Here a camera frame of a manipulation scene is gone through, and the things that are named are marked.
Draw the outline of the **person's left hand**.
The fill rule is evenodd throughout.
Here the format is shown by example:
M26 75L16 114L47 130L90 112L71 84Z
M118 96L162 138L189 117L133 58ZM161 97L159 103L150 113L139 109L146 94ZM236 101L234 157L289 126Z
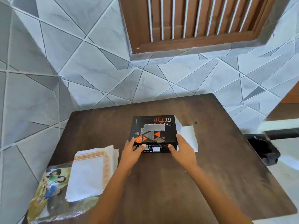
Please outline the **person's left hand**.
M124 149L121 153L121 159L118 167L123 170L131 170L135 163L138 161L141 154L135 152L136 146L134 145L135 138L126 141Z

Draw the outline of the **person's right hand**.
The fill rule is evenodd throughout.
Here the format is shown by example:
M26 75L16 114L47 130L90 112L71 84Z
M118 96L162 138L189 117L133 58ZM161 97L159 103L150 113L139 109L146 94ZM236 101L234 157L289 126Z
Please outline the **person's right hand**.
M187 173L190 173L197 167L195 151L183 136L177 134L176 138L178 142L178 155L174 156L174 159L185 169Z

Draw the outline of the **black box with orange triangles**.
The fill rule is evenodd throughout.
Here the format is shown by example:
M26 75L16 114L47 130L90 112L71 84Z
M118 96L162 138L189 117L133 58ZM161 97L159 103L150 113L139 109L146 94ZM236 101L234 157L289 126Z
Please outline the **black box with orange triangles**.
M145 144L144 153L170 153L169 144L178 151L176 135L181 128L175 115L133 116L129 138L135 139L134 150Z

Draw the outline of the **person's left forearm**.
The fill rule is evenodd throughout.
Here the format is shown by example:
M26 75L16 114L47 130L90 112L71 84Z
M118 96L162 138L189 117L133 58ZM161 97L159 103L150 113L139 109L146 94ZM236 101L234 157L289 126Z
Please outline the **person's left forearm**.
M113 224L122 199L125 182L134 164L120 163L106 185L98 203L92 208L87 224Z

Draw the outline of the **person's right forearm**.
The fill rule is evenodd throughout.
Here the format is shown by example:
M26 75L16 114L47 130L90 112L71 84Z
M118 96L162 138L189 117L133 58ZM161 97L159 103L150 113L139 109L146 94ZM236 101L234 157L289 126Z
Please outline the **person's right forearm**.
M219 224L254 224L198 165L188 165L185 170L199 188Z

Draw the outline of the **stack of orange-bordered white napkins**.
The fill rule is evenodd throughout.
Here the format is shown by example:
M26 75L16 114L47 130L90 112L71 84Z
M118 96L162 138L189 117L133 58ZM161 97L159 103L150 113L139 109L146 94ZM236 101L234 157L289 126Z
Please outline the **stack of orange-bordered white napkins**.
M113 145L78 151L72 163L65 199L79 201L101 195L118 166Z

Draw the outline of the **black trash bag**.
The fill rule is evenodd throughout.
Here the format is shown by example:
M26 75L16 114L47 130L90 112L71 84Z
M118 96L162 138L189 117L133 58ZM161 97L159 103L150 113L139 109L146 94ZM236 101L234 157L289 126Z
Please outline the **black trash bag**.
M246 134L245 137L266 166L277 164L281 154L266 135Z

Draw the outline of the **clear plastic package with picture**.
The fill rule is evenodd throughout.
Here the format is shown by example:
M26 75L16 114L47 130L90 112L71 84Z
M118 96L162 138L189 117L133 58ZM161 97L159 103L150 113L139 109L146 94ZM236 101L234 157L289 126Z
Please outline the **clear plastic package with picture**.
M96 205L100 195L76 202L65 199L72 163L49 166L45 170L28 207L28 224L75 218Z

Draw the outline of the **brown wooden door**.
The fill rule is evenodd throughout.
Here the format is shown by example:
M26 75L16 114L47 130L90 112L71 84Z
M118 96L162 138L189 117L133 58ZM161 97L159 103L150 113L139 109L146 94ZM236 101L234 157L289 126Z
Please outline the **brown wooden door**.
M267 121L299 119L299 81L267 116Z

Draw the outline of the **brown wooden louvered window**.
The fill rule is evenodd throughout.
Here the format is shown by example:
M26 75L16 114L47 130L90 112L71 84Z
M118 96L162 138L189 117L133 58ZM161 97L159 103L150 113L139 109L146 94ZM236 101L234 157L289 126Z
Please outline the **brown wooden louvered window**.
M119 0L133 54L256 39L276 0Z

